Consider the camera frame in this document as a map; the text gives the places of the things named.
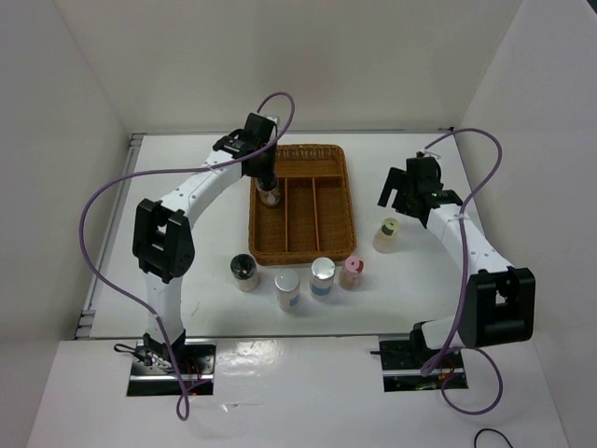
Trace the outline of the orange wicker divided basket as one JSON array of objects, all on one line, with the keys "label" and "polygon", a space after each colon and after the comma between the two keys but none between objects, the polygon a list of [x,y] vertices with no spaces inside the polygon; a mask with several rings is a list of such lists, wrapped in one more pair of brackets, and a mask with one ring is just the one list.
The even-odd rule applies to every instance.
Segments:
[{"label": "orange wicker divided basket", "polygon": [[281,201],[267,206],[251,182],[248,246],[261,266],[343,261],[357,246],[344,151],[337,145],[277,148]]}]

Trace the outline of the small black-lid spice jar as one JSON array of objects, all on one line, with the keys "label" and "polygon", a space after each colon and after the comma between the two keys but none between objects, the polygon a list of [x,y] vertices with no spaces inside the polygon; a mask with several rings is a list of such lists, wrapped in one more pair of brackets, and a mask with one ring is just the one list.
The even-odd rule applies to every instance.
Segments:
[{"label": "small black-lid spice jar", "polygon": [[260,201],[268,207],[275,207],[281,201],[279,180],[274,175],[271,178],[259,178],[257,180],[257,193]]}]

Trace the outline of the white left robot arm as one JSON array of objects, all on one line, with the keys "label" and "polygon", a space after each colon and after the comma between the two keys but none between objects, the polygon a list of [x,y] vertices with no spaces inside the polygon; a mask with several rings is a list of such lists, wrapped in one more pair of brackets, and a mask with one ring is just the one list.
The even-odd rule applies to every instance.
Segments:
[{"label": "white left robot arm", "polygon": [[221,137],[202,166],[178,188],[136,207],[132,253],[145,275],[147,303],[161,322],[149,318],[144,348],[164,372],[186,361],[186,331],[181,316],[182,277],[195,258],[192,228],[206,208],[244,176],[273,185],[277,125],[256,113],[241,129]]}]

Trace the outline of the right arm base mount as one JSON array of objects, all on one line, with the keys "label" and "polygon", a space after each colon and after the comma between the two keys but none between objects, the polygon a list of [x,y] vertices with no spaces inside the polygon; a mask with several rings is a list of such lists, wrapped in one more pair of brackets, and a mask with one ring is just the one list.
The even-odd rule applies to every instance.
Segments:
[{"label": "right arm base mount", "polygon": [[445,383],[448,383],[447,389],[468,388],[460,353],[447,355],[440,366],[426,377],[421,375],[421,368],[435,352],[418,357],[406,339],[381,339],[378,347],[369,353],[381,363],[385,393],[436,391]]}]

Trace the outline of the silver-lid blue-label shaker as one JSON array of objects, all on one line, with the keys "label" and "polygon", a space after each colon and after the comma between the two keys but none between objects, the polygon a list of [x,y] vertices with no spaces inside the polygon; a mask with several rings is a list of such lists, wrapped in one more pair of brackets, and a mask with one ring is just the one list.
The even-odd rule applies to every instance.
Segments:
[{"label": "silver-lid blue-label shaker", "polygon": [[335,280],[336,266],[332,259],[320,257],[315,259],[311,265],[310,291],[317,299],[326,298]]}]

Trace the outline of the pink-lid spice bottle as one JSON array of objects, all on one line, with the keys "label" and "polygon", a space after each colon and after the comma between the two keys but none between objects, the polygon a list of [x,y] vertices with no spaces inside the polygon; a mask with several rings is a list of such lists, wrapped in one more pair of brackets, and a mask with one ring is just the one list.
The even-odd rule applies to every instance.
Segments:
[{"label": "pink-lid spice bottle", "polygon": [[356,256],[349,256],[342,264],[339,285],[345,290],[354,290],[359,288],[361,274],[364,269],[364,261]]}]

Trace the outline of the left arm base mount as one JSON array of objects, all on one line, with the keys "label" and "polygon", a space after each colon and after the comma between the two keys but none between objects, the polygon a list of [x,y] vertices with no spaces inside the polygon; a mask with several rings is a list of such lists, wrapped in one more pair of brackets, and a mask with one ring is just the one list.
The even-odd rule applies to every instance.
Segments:
[{"label": "left arm base mount", "polygon": [[[176,396],[181,393],[172,364],[144,347],[116,343],[114,351],[132,356],[128,397]],[[216,346],[211,341],[190,339],[179,360],[183,386],[190,396],[211,396],[214,390]]]}]

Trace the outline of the black-lid seasoning jar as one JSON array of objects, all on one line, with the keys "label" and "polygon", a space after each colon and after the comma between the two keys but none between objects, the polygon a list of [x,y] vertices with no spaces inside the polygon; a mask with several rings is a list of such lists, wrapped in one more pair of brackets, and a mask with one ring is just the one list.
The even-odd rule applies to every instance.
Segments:
[{"label": "black-lid seasoning jar", "polygon": [[230,261],[229,267],[240,291],[251,292],[258,287],[260,277],[257,264],[251,255],[236,255]]}]

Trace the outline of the white-lid blue-label shaker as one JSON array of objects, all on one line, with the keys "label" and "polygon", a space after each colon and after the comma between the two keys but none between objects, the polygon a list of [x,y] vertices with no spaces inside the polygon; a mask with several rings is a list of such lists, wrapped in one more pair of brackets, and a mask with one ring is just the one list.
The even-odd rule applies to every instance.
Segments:
[{"label": "white-lid blue-label shaker", "polygon": [[292,312],[299,304],[300,279],[293,269],[282,269],[274,277],[274,285],[279,307]]}]

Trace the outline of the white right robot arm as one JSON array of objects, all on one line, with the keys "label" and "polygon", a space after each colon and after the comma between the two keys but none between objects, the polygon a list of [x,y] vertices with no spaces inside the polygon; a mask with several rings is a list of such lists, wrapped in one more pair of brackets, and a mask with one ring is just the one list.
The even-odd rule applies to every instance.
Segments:
[{"label": "white right robot arm", "polygon": [[419,152],[404,169],[389,169],[378,205],[418,219],[461,270],[461,292],[452,317],[420,322],[410,332],[409,356],[420,367],[441,351],[525,342],[535,326],[535,276],[500,255],[441,182],[436,159]]}]

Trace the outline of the yellow-lid spice bottle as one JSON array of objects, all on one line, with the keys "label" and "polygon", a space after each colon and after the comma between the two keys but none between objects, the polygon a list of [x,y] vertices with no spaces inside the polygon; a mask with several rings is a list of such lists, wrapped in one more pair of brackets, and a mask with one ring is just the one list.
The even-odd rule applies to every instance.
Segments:
[{"label": "yellow-lid spice bottle", "polygon": [[395,218],[386,218],[373,237],[374,249],[380,253],[390,253],[396,245],[399,228],[399,223]]}]

